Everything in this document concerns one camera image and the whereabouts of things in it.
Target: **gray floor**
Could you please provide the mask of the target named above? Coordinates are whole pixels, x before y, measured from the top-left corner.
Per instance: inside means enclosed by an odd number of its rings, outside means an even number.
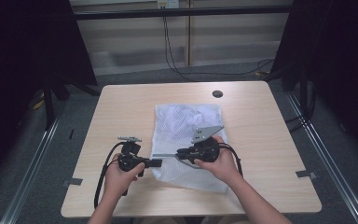
[[[206,66],[193,68],[197,72],[239,73],[252,70],[256,63]],[[258,80],[254,73],[246,75],[185,75],[195,81],[234,81]],[[170,70],[138,72],[132,74],[98,77],[101,89],[108,84],[188,82]],[[296,116],[286,93],[282,91],[280,80],[269,83],[277,104],[285,119]],[[48,147],[45,158],[38,170],[36,179],[17,218],[18,223],[86,223],[86,218],[64,218],[61,206],[66,193],[62,186],[64,179],[70,178],[87,134],[90,121],[98,103],[98,97],[69,87],[72,93],[66,102],[55,102],[62,109],[56,133]],[[346,177],[358,197],[358,144],[352,136],[339,129],[339,121],[320,98],[317,99],[312,123],[334,157],[342,174]],[[43,108],[30,110],[24,116],[19,139],[11,154],[0,168],[0,220],[20,184],[34,152],[44,134],[46,124]],[[297,121],[289,123],[293,127]],[[326,171],[312,143],[304,130],[292,134],[300,156],[309,171],[320,176],[312,183],[323,204],[316,214],[286,214],[294,223],[356,223],[343,201],[332,178]],[[115,219],[116,223],[130,223],[128,218]]]

